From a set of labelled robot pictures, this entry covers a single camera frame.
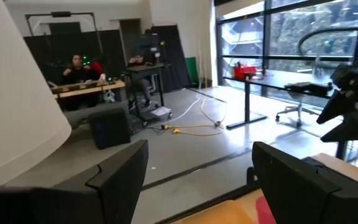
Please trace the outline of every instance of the black partition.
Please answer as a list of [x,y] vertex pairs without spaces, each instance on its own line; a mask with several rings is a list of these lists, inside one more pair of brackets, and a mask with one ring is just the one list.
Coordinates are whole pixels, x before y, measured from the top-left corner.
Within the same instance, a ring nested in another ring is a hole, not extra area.
[[[102,63],[103,70],[107,76],[116,77],[126,66],[119,30],[99,33],[107,59]],[[24,37],[24,40],[44,78],[57,85],[62,83],[61,74],[69,66],[73,54],[84,54],[90,59],[102,56],[95,32]]]
[[178,26],[154,26],[151,32],[158,34],[162,46],[162,60],[170,64],[162,73],[164,92],[182,89],[191,84],[181,46]]

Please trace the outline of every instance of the pink object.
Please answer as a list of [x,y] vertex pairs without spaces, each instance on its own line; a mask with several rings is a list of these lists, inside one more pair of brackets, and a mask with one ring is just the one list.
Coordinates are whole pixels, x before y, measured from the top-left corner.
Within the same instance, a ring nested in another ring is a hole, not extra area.
[[259,224],[276,224],[272,211],[270,210],[264,196],[256,200],[256,210],[258,212]]

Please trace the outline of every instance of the yellow extension cord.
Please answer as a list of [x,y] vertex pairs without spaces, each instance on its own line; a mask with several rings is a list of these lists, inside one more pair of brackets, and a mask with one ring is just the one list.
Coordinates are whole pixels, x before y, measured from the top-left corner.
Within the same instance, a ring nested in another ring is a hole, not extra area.
[[[206,79],[206,76],[205,76],[205,88],[207,88],[207,79]],[[213,123],[213,125],[207,125],[207,124],[204,124],[204,125],[191,125],[191,126],[170,126],[170,125],[165,125],[163,128],[164,130],[168,130],[168,129],[172,129],[172,134],[187,134],[187,135],[192,135],[192,136],[202,136],[202,137],[205,137],[205,136],[215,136],[215,135],[218,135],[218,134],[222,134],[225,130],[225,127],[222,125],[222,122],[224,121],[224,119],[226,118],[226,114],[227,114],[227,105],[226,105],[226,110],[225,110],[225,113],[224,113],[224,116],[222,118],[221,121],[214,121],[213,119],[211,119],[204,111],[204,104],[205,104],[205,98],[203,100],[203,103],[201,104],[201,112]],[[220,128],[221,130],[217,133],[211,133],[211,134],[200,134],[200,133],[190,133],[190,132],[187,132],[187,131],[182,131],[180,130],[179,128]]]

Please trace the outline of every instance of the red object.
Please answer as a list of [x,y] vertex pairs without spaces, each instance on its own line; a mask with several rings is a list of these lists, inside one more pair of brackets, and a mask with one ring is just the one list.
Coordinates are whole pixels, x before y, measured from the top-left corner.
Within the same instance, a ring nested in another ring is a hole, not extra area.
[[92,62],[91,68],[98,72],[99,75],[103,74],[102,66],[100,66],[99,62]]
[[256,200],[256,210],[258,212],[259,224],[276,224],[272,211],[270,210],[264,196]]
[[241,65],[240,67],[234,67],[234,78],[236,80],[245,80],[246,75],[255,75],[256,73],[256,67],[255,66],[249,66],[245,67]]

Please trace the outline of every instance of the black box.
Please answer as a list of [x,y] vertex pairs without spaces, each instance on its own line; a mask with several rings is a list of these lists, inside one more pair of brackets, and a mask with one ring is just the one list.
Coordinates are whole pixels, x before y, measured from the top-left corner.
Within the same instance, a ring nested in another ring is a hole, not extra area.
[[131,142],[124,108],[102,111],[89,116],[92,137],[98,149]]

